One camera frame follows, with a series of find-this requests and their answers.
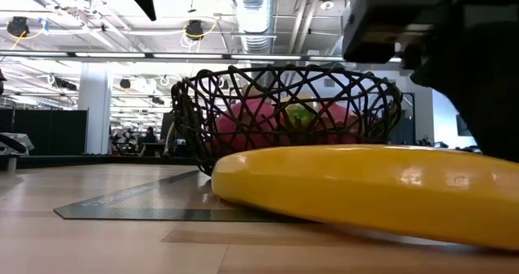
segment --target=black machine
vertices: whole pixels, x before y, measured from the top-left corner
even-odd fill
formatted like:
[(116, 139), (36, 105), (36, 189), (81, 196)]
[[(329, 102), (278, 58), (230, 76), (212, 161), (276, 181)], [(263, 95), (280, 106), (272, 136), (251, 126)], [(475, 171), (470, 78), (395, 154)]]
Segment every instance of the black machine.
[[(155, 19), (152, 0), (135, 1)], [(449, 98), (485, 155), (516, 162), (517, 50), (519, 0), (355, 0), (343, 42), (349, 62), (402, 58), (416, 84)]]

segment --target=wooden surface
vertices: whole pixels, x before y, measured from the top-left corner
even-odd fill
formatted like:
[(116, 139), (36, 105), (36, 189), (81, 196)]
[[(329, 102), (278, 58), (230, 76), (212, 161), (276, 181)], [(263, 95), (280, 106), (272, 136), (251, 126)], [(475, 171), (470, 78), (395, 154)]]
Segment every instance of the wooden surface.
[(52, 212), (190, 170), (90, 165), (0, 174), (0, 272), (519, 273), (516, 254), (394, 236), (382, 241), (340, 226), (62, 220)]

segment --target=pink ball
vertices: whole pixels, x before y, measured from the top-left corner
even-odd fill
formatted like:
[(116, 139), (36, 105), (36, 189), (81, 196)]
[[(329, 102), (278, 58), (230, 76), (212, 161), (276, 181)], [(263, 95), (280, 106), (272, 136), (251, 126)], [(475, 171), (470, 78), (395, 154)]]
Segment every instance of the pink ball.
[[(332, 118), (330, 118), (326, 112), (323, 112), (321, 117), (323, 119), (324, 125), (320, 122), (317, 122), (314, 126), (314, 131), (334, 131), (332, 124), (333, 122), (335, 123), (337, 129), (340, 130), (345, 128), (346, 126), (351, 125), (358, 119), (357, 115), (355, 115), (351, 110), (348, 111), (345, 107), (338, 105), (336, 103), (333, 103), (328, 107), (328, 112), (331, 114)], [(358, 126), (358, 123), (355, 124), (353, 127), (350, 128), (350, 132), (358, 133)], [(352, 144), (357, 142), (358, 140), (352, 135), (329, 135), (328, 139), (327, 136), (323, 135), (317, 138), (317, 144)]]
[[(243, 108), (242, 116), (241, 118), (238, 118), (242, 105), (247, 105), (251, 111), (251, 114), (249, 114), (247, 110)], [(273, 135), (268, 134), (269, 131), (272, 131), (272, 129), (275, 130), (277, 128), (276, 120), (274, 118), (269, 119), (267, 122), (263, 122), (259, 126), (249, 126), (251, 122), (253, 122), (252, 117), (254, 117), (256, 111), (259, 111), (254, 119), (256, 123), (262, 122), (265, 118), (268, 118), (274, 114), (274, 108), (269, 103), (264, 101), (262, 104), (261, 99), (246, 100), (245, 104), (237, 103), (232, 105), (230, 110), (231, 113), (228, 111), (225, 113), (229, 116), (231, 114), (234, 115), (240, 121), (240, 123), (242, 123), (241, 127), (243, 129), (252, 132), (249, 134), (250, 141), (247, 141), (247, 136), (243, 133), (238, 133), (234, 139), (234, 134), (219, 135), (218, 138), (220, 141), (218, 141), (216, 138), (213, 139), (213, 146), (217, 148), (215, 153), (218, 156), (225, 156), (230, 153), (243, 152), (250, 149), (268, 148), (274, 144)], [(216, 120), (216, 124), (217, 132), (220, 133), (238, 131), (236, 123), (233, 120), (227, 118), (225, 115), (219, 116)], [(263, 136), (259, 133), (259, 131), (265, 131), (266, 135)]]

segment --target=pillar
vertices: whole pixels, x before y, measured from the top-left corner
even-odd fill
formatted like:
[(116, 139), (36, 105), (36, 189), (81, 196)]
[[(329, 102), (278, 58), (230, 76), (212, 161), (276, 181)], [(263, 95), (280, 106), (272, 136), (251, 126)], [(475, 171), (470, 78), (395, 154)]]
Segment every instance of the pillar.
[(83, 63), (78, 109), (88, 111), (86, 153), (108, 153), (112, 75), (105, 63)]

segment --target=pipe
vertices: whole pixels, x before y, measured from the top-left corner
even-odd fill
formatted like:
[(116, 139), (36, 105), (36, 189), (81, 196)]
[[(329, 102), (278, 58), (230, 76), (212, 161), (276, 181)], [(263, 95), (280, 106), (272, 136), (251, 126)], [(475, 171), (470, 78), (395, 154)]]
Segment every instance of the pipe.
[(302, 33), (299, 37), (298, 45), (296, 46), (295, 52), (299, 53), (302, 50), (302, 46), (305, 43), (305, 40), (308, 35), (308, 28), (310, 27), (311, 20), (314, 16), (315, 9), (317, 8), (317, 4), (319, 3), (319, 0), (313, 0), (311, 2), (310, 10), (308, 11), (307, 19), (305, 19), (305, 24), (302, 26)]
[[(274, 0), (235, 0), (236, 18), (240, 32), (261, 34), (272, 32)], [(269, 37), (243, 36), (242, 47), (247, 54), (268, 54), (273, 39)]]
[(294, 49), (295, 40), (298, 37), (299, 27), (301, 27), (302, 15), (305, 13), (308, 0), (301, 0), (301, 6), (299, 7), (298, 13), (295, 17), (294, 29), (292, 30), (292, 36), (290, 37), (289, 48), (286, 50), (287, 54), (292, 53)]

